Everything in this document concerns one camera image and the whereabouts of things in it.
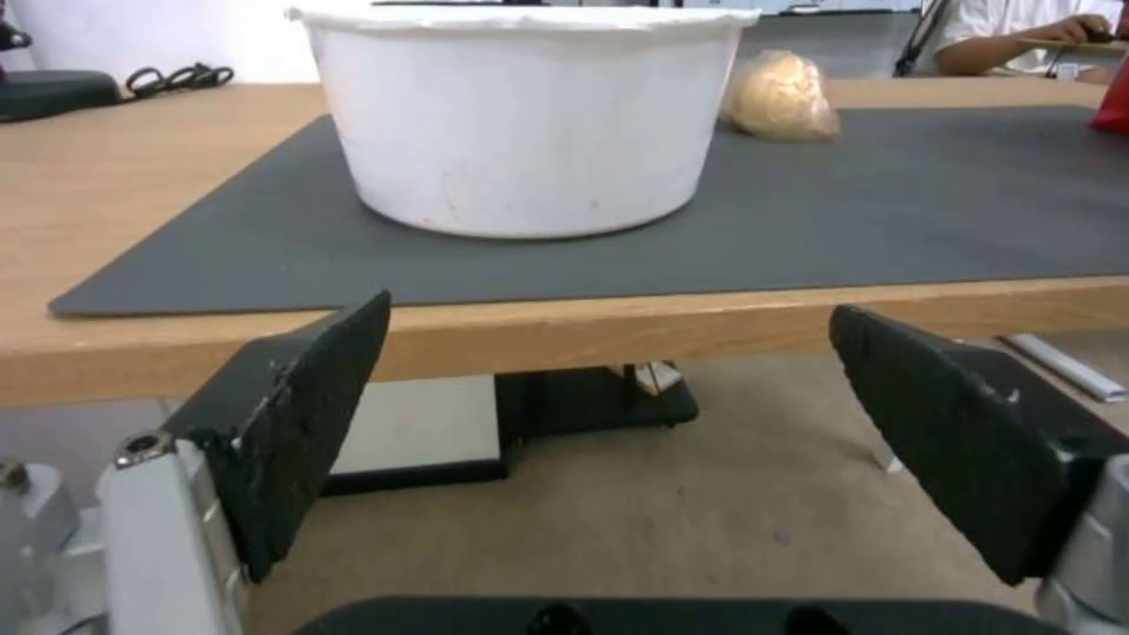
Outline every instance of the plastic bag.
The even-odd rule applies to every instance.
[[[737,128],[767,139],[831,141],[839,137],[839,114],[828,101],[820,67],[787,51],[764,51],[735,68],[723,114]]]
[[[1121,64],[1121,70],[1110,84],[1093,125],[1099,130],[1129,134],[1129,62]]]

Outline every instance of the person's hand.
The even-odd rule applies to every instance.
[[[1087,41],[1087,28],[1109,33],[1110,21],[1104,16],[1083,14],[1070,16],[1054,24],[1033,28],[1026,32],[1025,35],[1035,40],[1050,40],[1051,42],[1077,45],[1084,44]]]

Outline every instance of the black gripper pad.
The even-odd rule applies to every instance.
[[[250,577],[286,557],[349,432],[388,330],[380,293],[240,348],[165,424],[208,459]]]
[[[1044,577],[1129,440],[1010,355],[854,306],[831,342],[863,408],[1000,580]]]

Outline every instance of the red object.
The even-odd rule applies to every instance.
[[[1094,128],[1129,134],[1129,62],[1123,62],[1097,108]]]

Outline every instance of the white shirt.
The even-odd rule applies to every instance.
[[[1057,23],[1079,14],[1105,16],[1117,28],[1122,0],[954,0],[937,49],[972,37],[1007,35]],[[1044,50],[1029,51],[992,69],[997,75],[1044,75],[1053,56]]]

